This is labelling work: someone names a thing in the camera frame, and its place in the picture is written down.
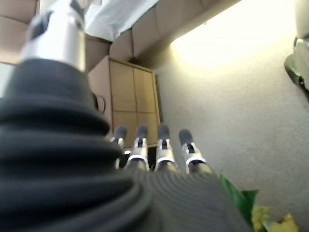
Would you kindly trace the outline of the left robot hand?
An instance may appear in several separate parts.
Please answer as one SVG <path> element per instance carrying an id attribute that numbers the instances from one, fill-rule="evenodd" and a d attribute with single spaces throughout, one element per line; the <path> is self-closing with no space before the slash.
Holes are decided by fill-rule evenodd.
<path id="1" fill-rule="evenodd" d="M 64 0 L 35 16 L 0 100 L 3 232 L 250 232 L 189 130 L 177 169 L 159 127 L 154 170 L 140 126 L 124 167 L 85 71 L 84 14 Z"/>

